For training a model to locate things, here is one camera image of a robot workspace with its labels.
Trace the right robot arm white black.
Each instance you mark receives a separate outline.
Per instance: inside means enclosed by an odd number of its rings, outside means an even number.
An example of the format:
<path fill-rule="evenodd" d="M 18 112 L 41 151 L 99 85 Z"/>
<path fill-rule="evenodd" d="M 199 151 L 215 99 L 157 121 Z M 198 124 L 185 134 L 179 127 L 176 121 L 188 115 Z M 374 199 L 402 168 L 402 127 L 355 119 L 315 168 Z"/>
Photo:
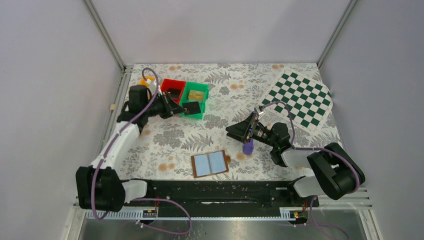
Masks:
<path fill-rule="evenodd" d="M 326 195 L 339 200 L 354 193 L 365 180 L 365 174 L 345 150 L 336 142 L 324 147 L 298 147 L 291 143 L 285 123 L 277 122 L 267 128 L 259 121 L 257 113 L 226 127 L 228 137 L 241 143 L 256 140 L 271 147 L 271 160 L 284 168 L 302 167 L 312 170 L 313 176 L 303 176 L 291 182 L 287 201 L 301 205 L 307 197 Z"/>

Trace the black credit card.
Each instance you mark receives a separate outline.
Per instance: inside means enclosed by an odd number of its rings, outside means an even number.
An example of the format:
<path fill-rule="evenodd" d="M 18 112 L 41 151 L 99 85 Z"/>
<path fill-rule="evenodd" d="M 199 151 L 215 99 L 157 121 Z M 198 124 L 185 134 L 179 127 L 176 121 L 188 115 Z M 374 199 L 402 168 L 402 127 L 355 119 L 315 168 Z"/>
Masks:
<path fill-rule="evenodd" d="M 201 113 L 200 103 L 198 101 L 190 101 L 182 103 L 182 107 L 185 109 L 184 115 L 195 115 Z"/>
<path fill-rule="evenodd" d="M 178 88 L 169 88 L 166 92 L 171 98 L 174 98 L 174 99 L 180 98 L 181 90 Z"/>

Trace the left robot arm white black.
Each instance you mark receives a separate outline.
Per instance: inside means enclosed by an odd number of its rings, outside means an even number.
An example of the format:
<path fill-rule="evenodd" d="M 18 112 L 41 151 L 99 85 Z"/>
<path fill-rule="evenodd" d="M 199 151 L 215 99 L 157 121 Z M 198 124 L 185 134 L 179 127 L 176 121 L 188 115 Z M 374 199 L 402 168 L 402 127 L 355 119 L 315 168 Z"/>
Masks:
<path fill-rule="evenodd" d="M 144 85 L 130 87 L 113 135 L 89 166 L 76 171 L 79 206 L 92 211 L 119 212 L 125 203 L 135 199 L 144 206 L 152 204 L 155 192 L 145 180 L 121 180 L 118 172 L 150 117 L 167 119 L 184 112 L 184 107 L 159 88 L 152 93 Z"/>

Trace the brown leather card holder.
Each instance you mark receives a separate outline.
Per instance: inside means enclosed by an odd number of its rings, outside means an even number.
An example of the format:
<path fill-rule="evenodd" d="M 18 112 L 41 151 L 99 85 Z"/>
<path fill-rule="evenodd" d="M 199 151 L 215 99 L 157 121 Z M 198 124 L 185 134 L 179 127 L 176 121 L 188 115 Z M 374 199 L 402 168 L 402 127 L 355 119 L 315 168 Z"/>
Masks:
<path fill-rule="evenodd" d="M 193 177 L 202 178 L 227 173 L 231 157 L 224 150 L 191 156 Z"/>

